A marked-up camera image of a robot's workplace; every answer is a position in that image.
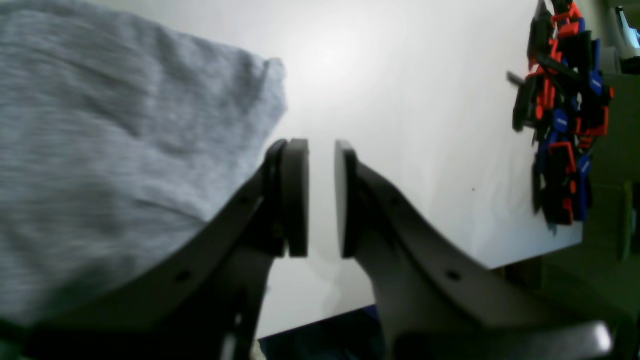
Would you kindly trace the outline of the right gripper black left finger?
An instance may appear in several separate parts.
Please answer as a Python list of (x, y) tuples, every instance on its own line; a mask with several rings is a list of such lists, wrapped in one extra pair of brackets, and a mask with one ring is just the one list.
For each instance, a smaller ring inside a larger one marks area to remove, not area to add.
[(33, 360), (247, 360), (274, 260), (308, 252), (309, 144), (279, 140), (169, 259), (30, 333)]

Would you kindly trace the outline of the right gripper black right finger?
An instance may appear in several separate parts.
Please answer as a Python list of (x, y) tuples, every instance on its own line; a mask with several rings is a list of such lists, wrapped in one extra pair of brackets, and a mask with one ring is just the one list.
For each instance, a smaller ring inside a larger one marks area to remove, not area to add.
[(607, 324), (507, 283), (441, 235), (397, 187), (334, 148), (338, 237), (370, 279), (388, 360), (591, 360)]

